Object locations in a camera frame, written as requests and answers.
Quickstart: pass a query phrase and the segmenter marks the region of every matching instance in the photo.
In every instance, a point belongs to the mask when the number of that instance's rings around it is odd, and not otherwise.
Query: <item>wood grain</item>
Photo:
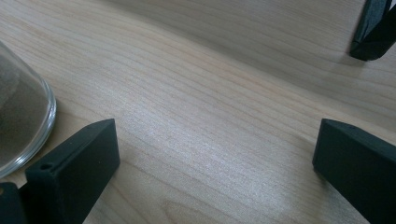
[[[85,223],[366,222],[311,164],[322,118],[396,144],[395,48],[346,54],[363,0],[0,4],[1,41],[58,100],[29,164],[116,119],[121,166]]]

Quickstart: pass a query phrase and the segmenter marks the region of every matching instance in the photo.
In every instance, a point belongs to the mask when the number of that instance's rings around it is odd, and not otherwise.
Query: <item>light wood surface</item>
[[[85,223],[366,223],[311,163],[322,118],[396,144],[396,49],[346,54],[363,4],[1,0],[1,41],[58,100],[29,164],[114,118],[120,169]]]

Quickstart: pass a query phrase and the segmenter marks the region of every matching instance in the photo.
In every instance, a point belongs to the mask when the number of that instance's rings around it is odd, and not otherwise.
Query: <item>small hole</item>
[[[41,165],[41,166],[40,166],[40,169],[41,169],[41,170],[48,170],[48,169],[51,168],[51,167],[52,167],[52,164],[46,163],[46,164]]]

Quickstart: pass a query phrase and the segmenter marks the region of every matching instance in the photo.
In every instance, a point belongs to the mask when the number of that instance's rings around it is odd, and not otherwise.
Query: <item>clear glass jar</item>
[[[49,85],[0,42],[0,178],[28,162],[55,121]]]

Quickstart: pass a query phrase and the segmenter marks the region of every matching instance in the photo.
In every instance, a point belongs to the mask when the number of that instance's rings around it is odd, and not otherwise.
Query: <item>wooden table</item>
[[[347,56],[363,4],[2,0],[1,41],[58,101],[29,164],[114,118],[120,169],[85,223],[365,223],[311,163],[322,118],[396,144],[396,48]]]

